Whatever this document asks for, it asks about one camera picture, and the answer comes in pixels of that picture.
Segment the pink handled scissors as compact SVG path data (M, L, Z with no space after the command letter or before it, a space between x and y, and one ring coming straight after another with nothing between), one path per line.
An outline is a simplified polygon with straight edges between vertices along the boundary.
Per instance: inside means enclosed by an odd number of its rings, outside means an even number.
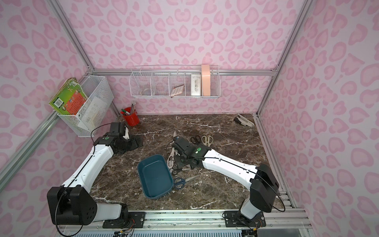
M170 149L171 151L168 153L168 157L167 157L167 166L170 170L172 170L175 164L174 156L176 152L173 147L171 147Z

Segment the beige kitchen scissors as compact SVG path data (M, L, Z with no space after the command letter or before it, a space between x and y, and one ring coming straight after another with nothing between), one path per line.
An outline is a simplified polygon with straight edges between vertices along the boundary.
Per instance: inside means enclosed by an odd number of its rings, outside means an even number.
M214 138L212 136L202 136L201 142L204 146L210 147L214 142Z

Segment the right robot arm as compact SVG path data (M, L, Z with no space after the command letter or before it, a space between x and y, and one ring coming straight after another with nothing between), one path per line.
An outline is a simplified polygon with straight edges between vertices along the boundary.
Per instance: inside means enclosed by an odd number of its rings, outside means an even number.
M179 169L190 166L192 169L205 168L227 176L250 191L243 202L240 213L251 220L258 213L270 213L275 198L279 196L279 183L269 165L248 165L226 157L203 144L193 144L176 136L171 147L177 154L174 160Z

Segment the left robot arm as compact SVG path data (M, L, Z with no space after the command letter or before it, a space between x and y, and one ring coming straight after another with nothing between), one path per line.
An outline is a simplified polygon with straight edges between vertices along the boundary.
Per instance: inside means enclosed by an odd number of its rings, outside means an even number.
M122 122L109 124L109 131L93 141L93 147L79 168L61 186L47 193L52 223L87 226L103 222L103 228L124 228L133 224L127 205L97 203L90 195L94 181L114 156L143 146L139 135L130 135Z

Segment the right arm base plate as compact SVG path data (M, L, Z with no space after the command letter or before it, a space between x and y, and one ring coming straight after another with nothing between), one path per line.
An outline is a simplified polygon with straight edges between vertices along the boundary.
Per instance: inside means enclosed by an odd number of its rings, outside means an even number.
M260 211L253 219L248 219L239 211L224 211L222 217L224 218L225 225L228 228L249 227L252 229L258 229L261 227L266 227L266 221L262 211Z

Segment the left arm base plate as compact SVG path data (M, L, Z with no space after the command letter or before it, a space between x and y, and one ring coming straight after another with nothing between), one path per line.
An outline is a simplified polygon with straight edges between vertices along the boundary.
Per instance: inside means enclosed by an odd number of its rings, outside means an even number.
M126 217L103 222L103 229L141 229L144 226L146 213L142 211L129 212Z

